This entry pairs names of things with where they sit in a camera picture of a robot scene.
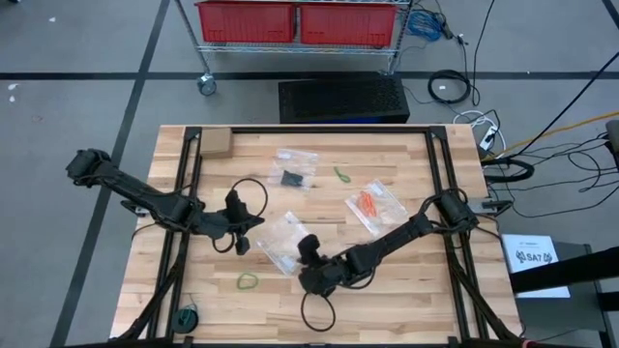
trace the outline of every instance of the plastic bag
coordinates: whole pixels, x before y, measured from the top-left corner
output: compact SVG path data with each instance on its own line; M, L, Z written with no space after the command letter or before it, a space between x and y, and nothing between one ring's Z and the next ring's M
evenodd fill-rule
M292 212L287 212L270 230L263 231L256 243L285 275L292 276L299 268L297 260L301 257L297 245L308 234L306 226Z
M308 190L316 175L318 154L278 149L271 173L270 184Z
M406 209L378 180L372 181L345 202L374 238L390 232L409 218Z

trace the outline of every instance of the small brown box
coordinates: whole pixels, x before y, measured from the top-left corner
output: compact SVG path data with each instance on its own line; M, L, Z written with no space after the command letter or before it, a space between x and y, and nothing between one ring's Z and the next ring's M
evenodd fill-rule
M200 154L205 159L232 157L232 130L230 128L203 129Z

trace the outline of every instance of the red plastic crate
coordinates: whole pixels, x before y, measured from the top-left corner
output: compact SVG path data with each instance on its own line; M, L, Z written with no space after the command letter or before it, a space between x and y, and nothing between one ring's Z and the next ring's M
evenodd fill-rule
M392 5L301 5L301 42L388 46L395 18Z
M195 4L202 36L212 43L290 43L292 4L207 1Z

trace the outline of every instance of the butcher block tabletop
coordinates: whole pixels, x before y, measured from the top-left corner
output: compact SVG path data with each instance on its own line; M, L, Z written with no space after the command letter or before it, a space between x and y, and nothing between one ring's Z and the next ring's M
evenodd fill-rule
M446 129L458 186L469 197L487 196L471 128L448 125ZM184 131L184 126L160 128L147 180L156 189L174 188ZM202 162L198 198L206 203L205 211L223 209L223 199L235 182L255 178L267 185L269 192L268 206L262 215L266 222L248 233L251 249L244 256L237 256L234 249L217 253L208 237L191 235L180 307L197 306L199 324L190 333L194 342L444 343L448 336L459 336L441 236L425 236L387 256L369 287L338 288L329 297L337 322L326 333L306 327L300 314L304 290L299 280L284 275L255 243L254 236L268 231L288 211L317 235L321 254L332 256L354 244L371 241L370 233L344 200L374 179L380 180L413 215L421 202L434 194L422 134L241 133L233 134L233 143L231 159ZM278 149L318 154L310 190L303 192L267 183ZM443 183L447 183L437 141L436 150ZM194 150L190 153L185 183L191 180ZM351 182L344 183L334 166ZM250 212L256 214L264 202L262 189L252 182L244 182L236 189ZM149 217L141 218L136 228L152 222ZM480 226L496 231L494 222L488 219L481 218ZM125 331L153 295L163 238L164 231L158 226L145 228L135 236L110 336ZM218 246L226 247L228 238L224 237ZM179 241L180 235L175 238L174 250ZM459 239L454 241L458 246ZM470 244L482 294L507 327L519 334L516 303L498 240L473 230ZM242 273L256 275L258 285L240 290L237 279ZM466 292L462 292L469 328L476 336L474 312ZM158 336L164 335L169 293L162 306ZM306 315L318 328L328 326L332 320L331 310L316 296L308 297ZM174 338L183 340L180 334Z

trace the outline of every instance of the gray floor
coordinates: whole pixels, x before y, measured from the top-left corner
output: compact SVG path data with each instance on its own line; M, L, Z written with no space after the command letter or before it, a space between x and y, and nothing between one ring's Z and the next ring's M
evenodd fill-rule
M192 1L184 1L194 23ZM434 9L433 2L424 4ZM442 0L457 33L474 46L489 0ZM0 1L0 77L2 73L137 73L155 22L159 1L24 0L18 6ZM403 46L423 45L407 37ZM619 30L602 0L497 1L479 52L480 72L586 73L597 70L619 46ZM462 52L453 42L409 49L400 70L432 72L461 70ZM163 22L150 72L199 73L189 39L173 4ZM212 57L216 73L297 71L378 71L386 68L379 57L288 56L220 54ZM619 71L619 63L610 67ZM45 347L69 288L99 191L75 188L64 167L81 148L111 152L127 115L133 78L125 80L12 80L0 79L0 170L3 242L0 244L0 347ZM481 110L495 108L508 143L530 137L577 93L582 79L481 79ZM12 91L11 84L18 83ZM425 79L407 79L420 101L428 101ZM453 85L445 82L446 93ZM277 80L218 82L216 95L200 96L192 80L146 80L141 90L121 168L146 178L158 127L161 124L277 123ZM616 109L619 80L596 82L561 121L567 125ZM409 100L411 123L450 123L453 111ZM457 107L472 108L469 101ZM564 132L544 145L582 141L603 131L594 124ZM601 166L612 165L600 151ZM514 187L530 187L578 179L566 159L541 165L534 178ZM613 181L607 176L604 181ZM538 214L588 205L613 186L578 193L580 186L559 186L515 192L516 207ZM553 203L546 198L554 197ZM112 196L67 342L107 338L130 247L135 218ZM589 243L594 250L619 245L611 220L619 203L610 197L602 206L556 217L524 218L513 212L501 217L503 232L549 234L563 242ZM605 282L605 289L616 289ZM613 317L615 329L619 318ZM557 334L556 328L528 328L535 339ZM598 346L587 332L565 335L557 342Z

